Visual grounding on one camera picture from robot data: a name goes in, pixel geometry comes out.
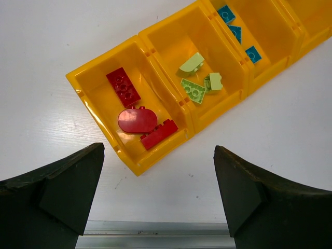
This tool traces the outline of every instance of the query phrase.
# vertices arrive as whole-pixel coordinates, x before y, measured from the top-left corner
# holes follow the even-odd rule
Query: yellow plastic bin
[[[297,59],[332,36],[332,0],[277,0],[303,35]]]
[[[141,97],[135,106],[151,109],[158,124],[171,119],[178,126],[177,132],[150,150],[142,145],[142,134],[125,133],[118,125],[118,116],[125,108],[106,75],[121,67]],[[137,176],[195,133],[189,108],[138,36],[72,71],[67,78],[117,155]]]
[[[288,15],[275,0],[200,0],[233,47],[251,69],[249,94],[291,65],[298,56],[301,32],[292,28]],[[228,5],[236,18],[230,25],[240,26],[242,42],[238,42],[218,10]],[[255,46],[262,59],[253,63],[246,49]]]
[[[248,92],[249,68],[216,22],[209,19],[209,14],[201,2],[195,2],[139,33],[189,107],[196,133],[246,98]],[[215,72],[222,75],[224,85],[221,91],[206,94],[202,104],[191,101],[181,86],[183,76],[178,72],[197,52],[205,58],[204,65],[185,78],[204,86],[204,78]]]

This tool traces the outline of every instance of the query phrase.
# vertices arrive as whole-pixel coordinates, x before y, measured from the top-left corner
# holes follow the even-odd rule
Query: blue lego brick
[[[229,27],[229,29],[232,31],[233,35],[236,37],[236,39],[241,44],[241,37],[242,37],[241,27],[233,26],[233,25],[227,25],[227,26]]]
[[[261,60],[261,56],[255,46],[248,48],[245,52],[254,64]]]
[[[231,9],[228,7],[228,5],[224,6],[220,10],[218,10],[218,14],[221,16],[224,22],[230,23],[233,21],[236,16],[234,13],[231,11]]]

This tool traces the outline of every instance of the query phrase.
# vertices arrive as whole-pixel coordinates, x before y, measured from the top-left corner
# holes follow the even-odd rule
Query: red rectangular lego brick
[[[106,77],[124,107],[128,107],[141,99],[123,67],[107,74]]]
[[[173,120],[167,119],[164,125],[158,125],[149,135],[141,136],[141,142],[145,149],[149,150],[155,145],[159,144],[161,141],[172,135],[178,130],[175,122]]]

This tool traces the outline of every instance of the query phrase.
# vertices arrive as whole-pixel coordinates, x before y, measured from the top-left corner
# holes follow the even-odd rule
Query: white table surface
[[[141,177],[116,156],[65,74],[191,2],[0,0],[0,180],[103,142],[90,220],[225,222],[213,165],[223,145],[332,190],[332,39]]]

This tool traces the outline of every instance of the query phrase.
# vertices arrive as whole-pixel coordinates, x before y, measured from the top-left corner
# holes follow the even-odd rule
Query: light green curved brick
[[[207,92],[223,89],[222,76],[220,73],[210,73],[204,78],[204,86]]]
[[[204,57],[197,52],[180,67],[180,70],[188,75],[192,75],[197,72],[203,64]]]
[[[206,92],[205,87],[195,84],[194,82],[191,82],[187,79],[181,80],[181,86],[183,89],[185,89],[186,93],[192,101],[202,104]]]

